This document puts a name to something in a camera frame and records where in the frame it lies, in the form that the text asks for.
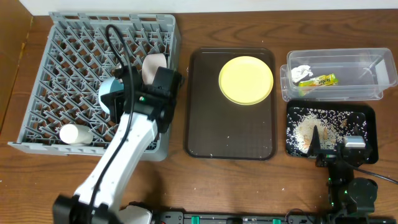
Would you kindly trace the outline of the blue bowl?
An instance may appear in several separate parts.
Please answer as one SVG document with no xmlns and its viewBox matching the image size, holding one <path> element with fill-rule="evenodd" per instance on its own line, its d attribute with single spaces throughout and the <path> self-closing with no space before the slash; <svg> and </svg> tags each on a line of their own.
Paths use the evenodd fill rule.
<svg viewBox="0 0 398 224">
<path fill-rule="evenodd" d="M 109 108 L 104 104 L 101 97 L 108 93 L 124 90 L 124 85 L 120 83 L 115 77 L 109 77 L 102 82 L 98 90 L 98 99 L 101 109 L 106 113 L 110 114 Z"/>
</svg>

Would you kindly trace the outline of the white pink bowl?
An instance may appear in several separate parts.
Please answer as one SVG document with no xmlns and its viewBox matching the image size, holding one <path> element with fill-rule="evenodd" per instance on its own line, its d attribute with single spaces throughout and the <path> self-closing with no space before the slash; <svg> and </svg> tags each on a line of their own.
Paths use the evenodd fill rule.
<svg viewBox="0 0 398 224">
<path fill-rule="evenodd" d="M 142 64 L 142 79 L 145 85 L 151 85 L 159 67 L 167 67 L 167 60 L 164 54 L 149 54 Z"/>
</svg>

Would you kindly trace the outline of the white cup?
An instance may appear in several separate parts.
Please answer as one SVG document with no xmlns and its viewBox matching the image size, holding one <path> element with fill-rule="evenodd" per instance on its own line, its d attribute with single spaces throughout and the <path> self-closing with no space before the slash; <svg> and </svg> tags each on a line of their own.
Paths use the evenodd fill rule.
<svg viewBox="0 0 398 224">
<path fill-rule="evenodd" d="M 66 124 L 60 130 L 60 139 L 72 146 L 85 146 L 91 144 L 94 135 L 90 128 L 80 124 Z"/>
</svg>

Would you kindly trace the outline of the green snack wrapper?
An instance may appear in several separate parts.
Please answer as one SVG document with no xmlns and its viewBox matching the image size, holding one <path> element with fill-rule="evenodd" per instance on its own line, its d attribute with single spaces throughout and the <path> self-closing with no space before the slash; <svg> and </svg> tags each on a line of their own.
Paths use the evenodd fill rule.
<svg viewBox="0 0 398 224">
<path fill-rule="evenodd" d="M 315 87 L 337 85 L 338 82 L 339 79 L 336 78 L 334 73 L 314 77 L 309 80 L 302 81 L 298 84 L 298 86 L 301 88 L 299 91 L 299 95 L 304 96 L 307 93 L 313 91 Z"/>
</svg>

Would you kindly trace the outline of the white tissue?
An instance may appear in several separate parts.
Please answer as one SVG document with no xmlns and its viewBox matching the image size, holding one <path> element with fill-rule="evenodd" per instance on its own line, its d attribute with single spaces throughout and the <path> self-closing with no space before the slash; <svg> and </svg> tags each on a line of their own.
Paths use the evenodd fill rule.
<svg viewBox="0 0 398 224">
<path fill-rule="evenodd" d="M 309 65 L 300 65 L 298 67 L 291 69 L 291 76 L 292 76 L 292 81 L 294 83 L 297 83 L 305 77 L 313 76 L 313 72 Z"/>
</svg>

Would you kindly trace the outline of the yellow plate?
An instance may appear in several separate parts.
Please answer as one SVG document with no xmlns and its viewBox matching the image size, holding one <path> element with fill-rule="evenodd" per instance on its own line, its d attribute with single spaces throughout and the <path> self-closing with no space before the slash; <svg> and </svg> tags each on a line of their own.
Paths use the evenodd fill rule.
<svg viewBox="0 0 398 224">
<path fill-rule="evenodd" d="M 240 56 L 226 62 L 218 84 L 222 94 L 238 105 L 255 105 L 271 93 L 274 77 L 270 67 L 252 56 Z"/>
</svg>

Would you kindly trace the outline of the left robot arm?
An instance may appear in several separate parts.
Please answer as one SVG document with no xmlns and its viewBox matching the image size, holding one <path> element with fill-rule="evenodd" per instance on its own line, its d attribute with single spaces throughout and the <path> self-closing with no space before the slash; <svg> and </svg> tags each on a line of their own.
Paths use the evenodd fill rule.
<svg viewBox="0 0 398 224">
<path fill-rule="evenodd" d="M 152 212 L 138 205 L 120 208 L 129 179 L 144 151 L 173 120 L 182 76 L 159 67 L 145 84 L 135 67 L 118 71 L 123 88 L 101 96 L 118 124 L 99 163 L 72 197 L 59 195 L 52 207 L 54 223 L 152 223 Z"/>
</svg>

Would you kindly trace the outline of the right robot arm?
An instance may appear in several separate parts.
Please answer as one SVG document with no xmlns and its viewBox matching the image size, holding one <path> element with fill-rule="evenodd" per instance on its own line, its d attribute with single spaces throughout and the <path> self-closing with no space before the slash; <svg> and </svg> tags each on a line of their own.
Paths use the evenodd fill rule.
<svg viewBox="0 0 398 224">
<path fill-rule="evenodd" d="M 373 149 L 362 136 L 345 136 L 336 149 L 322 149 L 318 128 L 313 128 L 307 151 L 315 156 L 317 167 L 326 167 L 329 173 L 328 199 L 332 210 L 317 223 L 369 223 L 368 215 L 375 211 L 377 183 L 355 177 L 354 171 L 369 159 Z"/>
</svg>

